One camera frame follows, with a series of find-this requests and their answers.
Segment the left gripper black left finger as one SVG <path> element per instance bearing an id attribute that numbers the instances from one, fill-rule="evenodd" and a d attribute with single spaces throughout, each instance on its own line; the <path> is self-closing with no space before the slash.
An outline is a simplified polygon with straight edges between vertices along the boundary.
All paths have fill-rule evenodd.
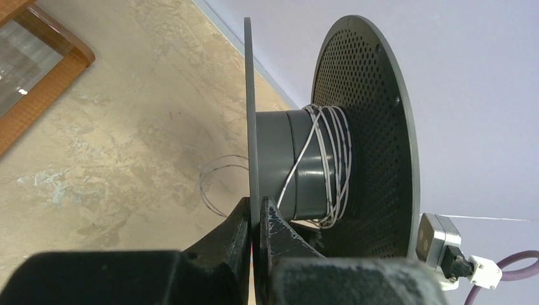
<path id="1" fill-rule="evenodd" d="M 2 304 L 246 304 L 250 205 L 186 250 L 41 252 L 11 275 Z"/>

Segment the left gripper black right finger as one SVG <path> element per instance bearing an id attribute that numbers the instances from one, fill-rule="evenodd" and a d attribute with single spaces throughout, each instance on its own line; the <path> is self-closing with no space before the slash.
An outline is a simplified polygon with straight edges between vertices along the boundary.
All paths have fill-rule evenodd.
<path id="1" fill-rule="evenodd" d="M 447 304 L 429 269 L 406 258 L 326 258 L 282 219 L 260 210 L 258 304 Z"/>

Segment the black cable spool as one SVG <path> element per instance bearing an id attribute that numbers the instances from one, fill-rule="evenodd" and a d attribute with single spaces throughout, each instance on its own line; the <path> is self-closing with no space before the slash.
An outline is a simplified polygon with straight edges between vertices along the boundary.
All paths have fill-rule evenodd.
<path id="1" fill-rule="evenodd" d="M 411 257 L 420 207 L 417 140 L 404 78 L 382 32 L 365 17 L 340 18 L 322 43 L 310 103 L 261 112 L 250 18 L 243 31 L 256 302 L 265 197 L 323 256 Z"/>

